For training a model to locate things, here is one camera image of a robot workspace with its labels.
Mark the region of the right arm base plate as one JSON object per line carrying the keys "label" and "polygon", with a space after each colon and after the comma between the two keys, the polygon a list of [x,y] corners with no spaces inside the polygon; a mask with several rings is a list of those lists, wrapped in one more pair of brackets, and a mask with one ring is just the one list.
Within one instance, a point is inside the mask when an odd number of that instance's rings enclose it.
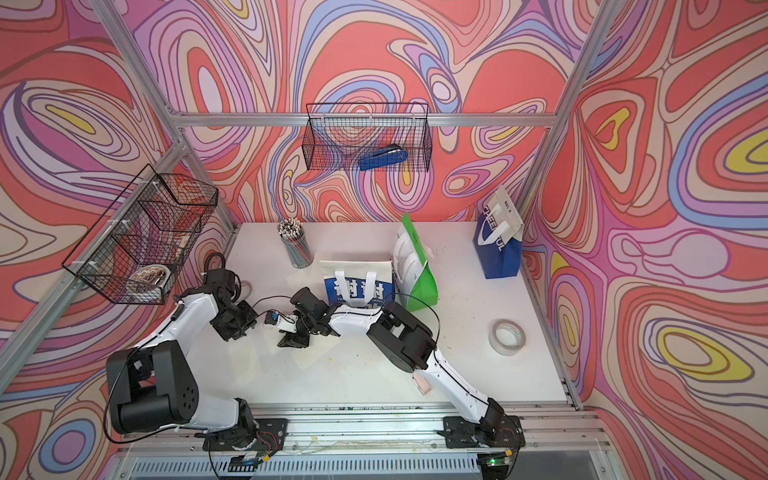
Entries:
{"label": "right arm base plate", "polygon": [[448,449],[507,448],[521,449],[526,440],[520,418],[505,416],[494,433],[488,433],[479,424],[468,422],[460,416],[442,419],[443,428],[436,433],[445,439]]}

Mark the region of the blue white paper bag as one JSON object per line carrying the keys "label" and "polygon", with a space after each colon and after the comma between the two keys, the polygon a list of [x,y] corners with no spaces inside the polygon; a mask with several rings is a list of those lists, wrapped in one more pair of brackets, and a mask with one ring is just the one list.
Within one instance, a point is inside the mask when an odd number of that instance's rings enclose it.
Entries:
{"label": "blue white paper bag", "polygon": [[394,269],[390,260],[321,260],[320,268],[330,304],[377,307],[394,296]]}

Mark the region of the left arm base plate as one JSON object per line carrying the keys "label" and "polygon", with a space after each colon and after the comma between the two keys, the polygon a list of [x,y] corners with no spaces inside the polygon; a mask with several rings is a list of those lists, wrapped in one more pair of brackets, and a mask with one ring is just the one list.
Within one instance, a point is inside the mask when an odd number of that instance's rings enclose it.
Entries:
{"label": "left arm base plate", "polygon": [[263,452],[283,449],[288,420],[286,418],[255,419],[251,426],[236,425],[226,430],[203,433],[206,452]]}

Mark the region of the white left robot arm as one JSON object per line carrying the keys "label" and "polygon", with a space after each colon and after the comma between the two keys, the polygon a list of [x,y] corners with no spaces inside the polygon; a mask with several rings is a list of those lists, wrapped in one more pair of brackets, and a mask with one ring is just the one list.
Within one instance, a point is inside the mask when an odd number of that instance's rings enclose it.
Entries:
{"label": "white left robot arm", "polygon": [[187,430],[212,451],[261,451],[284,444],[286,420],[258,421],[242,398],[204,392],[188,363],[189,350],[210,326],[225,340],[245,336],[257,319],[241,299],[236,273],[217,268],[202,285],[177,299],[171,314],[137,345],[107,360],[108,406],[102,426],[113,443],[127,443],[167,430]]}

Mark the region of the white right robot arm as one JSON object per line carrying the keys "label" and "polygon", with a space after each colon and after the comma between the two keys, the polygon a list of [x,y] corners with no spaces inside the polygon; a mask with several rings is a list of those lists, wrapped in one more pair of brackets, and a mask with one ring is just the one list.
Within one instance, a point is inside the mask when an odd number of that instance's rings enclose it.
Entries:
{"label": "white right robot arm", "polygon": [[438,348],[439,335],[396,300],[376,308],[328,304],[304,287],[290,303],[291,315],[268,314],[268,322],[283,334],[280,348],[306,348],[312,336],[364,335],[395,367],[424,380],[456,408],[458,414],[445,417],[437,431],[447,448],[505,448],[516,453],[526,445],[519,418],[453,368]]}

